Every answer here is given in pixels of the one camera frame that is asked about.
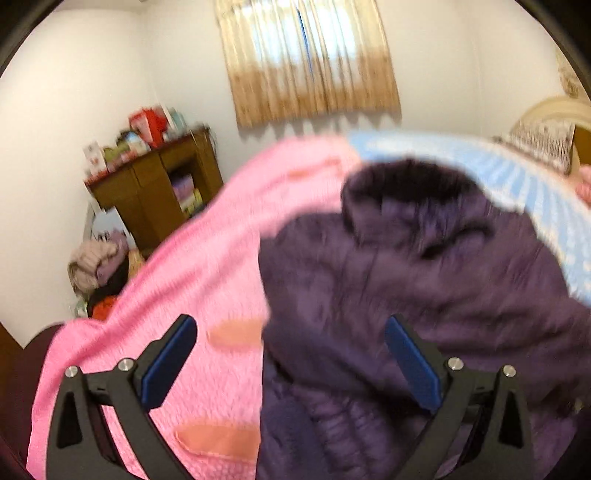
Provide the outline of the pink and blue bedspread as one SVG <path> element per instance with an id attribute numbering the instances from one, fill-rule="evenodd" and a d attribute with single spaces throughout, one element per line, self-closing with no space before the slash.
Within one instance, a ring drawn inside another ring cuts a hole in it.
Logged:
<path id="1" fill-rule="evenodd" d="M 52 410 L 69 366 L 109 370 L 138 356 L 188 314 L 197 321 L 197 344 L 153 420 L 193 477 L 252 478 L 252 464 L 194 455 L 176 441 L 184 423 L 252 424 L 259 418 L 262 353 L 215 348 L 208 332 L 222 322 L 266 316 L 260 237 L 298 214 L 337 210 L 342 183 L 356 168 L 410 156 L 459 167 L 497 204 L 527 212 L 558 258 L 570 291 L 589 300 L 589 208 L 562 180 L 522 156 L 487 140 L 401 130 L 284 140 L 247 162 L 204 213 L 154 252 L 107 320 L 73 320 L 53 334 L 32 406 L 28 472 L 36 479 L 46 475 Z"/>

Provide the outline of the cream wooden headboard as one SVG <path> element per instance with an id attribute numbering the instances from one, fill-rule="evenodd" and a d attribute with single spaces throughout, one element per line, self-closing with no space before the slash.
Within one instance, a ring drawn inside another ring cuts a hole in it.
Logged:
<path id="1" fill-rule="evenodd" d="M 530 108 L 517 123 L 550 119 L 567 120 L 576 125 L 572 170 L 568 176 L 565 176 L 574 178 L 579 175 L 582 165 L 590 165 L 590 102 L 570 97 L 553 97 Z"/>

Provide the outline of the brown wooden cabinet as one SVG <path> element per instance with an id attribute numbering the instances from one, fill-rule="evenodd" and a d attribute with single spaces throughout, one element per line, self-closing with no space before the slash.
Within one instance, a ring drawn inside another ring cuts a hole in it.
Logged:
<path id="1" fill-rule="evenodd" d="M 172 186 L 174 174 L 188 174 L 205 204 L 223 186 L 211 129 L 188 134 L 132 159 L 112 172 L 85 181 L 98 205 L 116 208 L 140 253 L 148 257 L 186 221 Z"/>

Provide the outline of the pile of clothes on floor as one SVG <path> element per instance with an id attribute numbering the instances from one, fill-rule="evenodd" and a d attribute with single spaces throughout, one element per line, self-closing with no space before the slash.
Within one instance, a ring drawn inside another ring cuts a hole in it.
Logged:
<path id="1" fill-rule="evenodd" d="M 144 263 L 139 250 L 129 246 L 128 237 L 121 230 L 84 240 L 71 254 L 67 267 L 77 298 L 74 316 L 105 321 Z"/>

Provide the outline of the red gift box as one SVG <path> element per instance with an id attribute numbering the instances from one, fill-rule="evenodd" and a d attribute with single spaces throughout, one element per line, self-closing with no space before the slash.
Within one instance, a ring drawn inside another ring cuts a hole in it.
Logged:
<path id="1" fill-rule="evenodd" d="M 128 117 L 129 126 L 151 148 L 160 148 L 164 144 L 163 134 L 168 128 L 168 121 L 161 107 L 142 108 Z"/>

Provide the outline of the white greeting card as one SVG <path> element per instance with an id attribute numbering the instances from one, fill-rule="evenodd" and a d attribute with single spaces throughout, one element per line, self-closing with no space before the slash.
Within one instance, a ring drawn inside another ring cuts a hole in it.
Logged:
<path id="1" fill-rule="evenodd" d="M 87 177 L 95 177 L 107 170 L 106 161 L 102 148 L 97 142 L 93 142 L 83 148 L 84 157 L 87 162 Z"/>

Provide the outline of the stacked books in cabinet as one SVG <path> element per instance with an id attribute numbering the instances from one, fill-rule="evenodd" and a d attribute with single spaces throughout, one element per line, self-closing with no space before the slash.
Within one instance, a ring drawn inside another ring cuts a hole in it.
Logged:
<path id="1" fill-rule="evenodd" d="M 180 209 L 186 218 L 197 214 L 204 206 L 200 190 L 194 186 L 193 178 L 190 175 L 173 180 L 171 185 Z"/>

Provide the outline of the purple puffer jacket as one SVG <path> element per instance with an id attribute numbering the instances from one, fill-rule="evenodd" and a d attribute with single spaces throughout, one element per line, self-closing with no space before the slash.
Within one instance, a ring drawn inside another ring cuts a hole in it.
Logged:
<path id="1" fill-rule="evenodd" d="M 590 475 L 590 311 L 525 214 L 464 173 L 370 166 L 338 213 L 263 239 L 259 479 L 397 479 L 433 414 L 385 341 L 401 317 L 473 370 L 511 365 L 529 411 L 532 479 Z"/>

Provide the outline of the beige patterned window curtain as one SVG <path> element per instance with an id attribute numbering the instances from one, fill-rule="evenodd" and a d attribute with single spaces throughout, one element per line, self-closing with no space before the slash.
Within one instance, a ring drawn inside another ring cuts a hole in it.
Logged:
<path id="1" fill-rule="evenodd" d="M 402 113 L 374 1 L 218 1 L 236 124 Z"/>

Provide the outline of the patterned grey pillow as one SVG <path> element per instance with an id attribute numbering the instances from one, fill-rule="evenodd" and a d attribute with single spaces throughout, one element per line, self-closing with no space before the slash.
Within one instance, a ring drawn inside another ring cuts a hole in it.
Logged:
<path id="1" fill-rule="evenodd" d="M 501 142 L 528 158 L 568 176 L 572 170 L 572 150 L 576 125 L 567 120 L 518 122 Z"/>

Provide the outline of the pink folded quilt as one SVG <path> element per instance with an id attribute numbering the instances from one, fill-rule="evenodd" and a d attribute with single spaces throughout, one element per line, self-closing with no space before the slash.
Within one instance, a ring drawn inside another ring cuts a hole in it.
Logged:
<path id="1" fill-rule="evenodd" d="M 581 181 L 575 187 L 576 194 L 583 202 L 591 206 L 591 166 L 582 165 L 579 173 Z"/>

